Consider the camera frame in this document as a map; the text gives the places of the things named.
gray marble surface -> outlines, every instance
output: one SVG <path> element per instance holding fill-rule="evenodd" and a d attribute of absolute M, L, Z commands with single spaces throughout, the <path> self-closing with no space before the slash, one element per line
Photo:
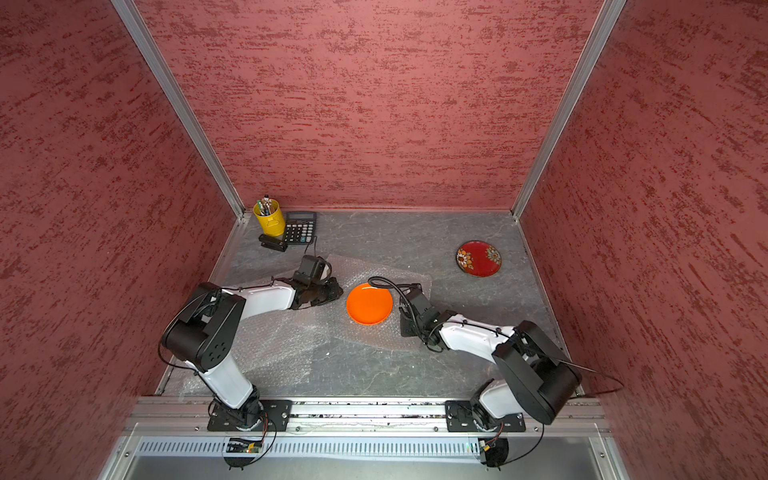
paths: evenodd
<path fill-rule="evenodd" d="M 320 213 L 317 230 L 317 254 L 322 257 L 335 254 L 428 274 L 431 301 L 439 309 L 497 325 L 531 320 L 562 345 L 510 214 Z M 298 267 L 302 247 L 289 247 L 285 253 L 268 250 L 260 245 L 260 233 L 259 224 L 251 221 L 227 285 L 248 284 Z M 484 240 L 499 250 L 498 273 L 476 278 L 458 268 L 455 252 L 468 240 Z M 468 397 L 487 379 L 501 378 L 494 364 L 464 352 L 393 351 L 332 337 L 313 341 L 312 348 L 301 353 L 301 363 L 276 359 L 269 374 L 261 369 L 246 371 L 246 376 L 268 396 Z M 253 355 L 259 354 L 254 348 Z M 296 380 L 279 381 L 281 369 L 286 378 Z M 297 369 L 304 370 L 302 375 L 295 375 Z M 207 393 L 194 382 L 177 369 L 164 395 Z"/>

metal vent grille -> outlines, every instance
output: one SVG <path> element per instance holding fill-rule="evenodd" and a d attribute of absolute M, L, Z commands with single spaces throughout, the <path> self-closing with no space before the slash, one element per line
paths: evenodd
<path fill-rule="evenodd" d="M 136 455 L 146 457 L 221 457 L 226 440 L 147 437 L 141 440 Z"/>
<path fill-rule="evenodd" d="M 248 456 L 224 451 L 227 439 L 192 437 L 147 437 L 141 440 L 136 456 L 221 457 Z M 440 460 L 477 462 L 477 438 L 414 437 L 278 437 L 269 454 L 273 458 L 324 457 Z"/>
<path fill-rule="evenodd" d="M 476 439 L 287 439 L 270 451 L 281 456 L 469 457 L 480 455 Z"/>

mounting plate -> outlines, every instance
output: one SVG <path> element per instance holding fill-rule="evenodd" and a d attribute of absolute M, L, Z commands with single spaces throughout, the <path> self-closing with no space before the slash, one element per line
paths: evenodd
<path fill-rule="evenodd" d="M 290 410 L 293 402 L 290 400 L 261 400 L 261 405 L 266 415 L 274 424 L 274 426 L 270 427 L 270 431 L 274 432 L 273 429 L 277 429 L 278 432 L 285 432 L 288 420 L 290 420 Z M 208 418 L 208 432 L 244 433 L 227 421 L 227 416 L 224 415 L 222 408 L 217 404 L 214 404 L 214 410 Z"/>
<path fill-rule="evenodd" d="M 502 421 L 504 422 L 505 432 L 525 431 L 523 415 L 507 415 Z M 482 432 L 475 425 L 475 419 L 472 417 L 472 407 L 467 400 L 446 400 L 445 422 L 448 424 L 449 432 Z"/>

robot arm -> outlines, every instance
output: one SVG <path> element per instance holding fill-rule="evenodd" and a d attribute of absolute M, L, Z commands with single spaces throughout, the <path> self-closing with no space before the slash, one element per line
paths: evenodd
<path fill-rule="evenodd" d="M 495 326 L 456 312 L 440 313 L 418 289 L 410 290 L 401 304 L 403 336 L 418 336 L 427 347 L 464 350 L 499 368 L 503 379 L 486 383 L 470 400 L 483 429 L 495 429 L 505 415 L 520 412 L 550 425 L 581 383 L 579 371 L 532 322 Z"/>
<path fill-rule="evenodd" d="M 324 259 L 305 255 L 291 278 L 268 286 L 227 289 L 202 283 L 168 325 L 161 344 L 197 372 L 238 429 L 255 428 L 261 412 L 258 391 L 230 353 L 240 319 L 338 299 L 343 291 L 331 272 Z"/>

orange plate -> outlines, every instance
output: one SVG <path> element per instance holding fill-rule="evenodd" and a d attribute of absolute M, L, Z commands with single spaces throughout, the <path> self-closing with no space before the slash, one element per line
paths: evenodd
<path fill-rule="evenodd" d="M 360 325 L 376 325 L 392 312 L 392 294 L 368 283 L 358 285 L 346 298 L 346 312 Z"/>

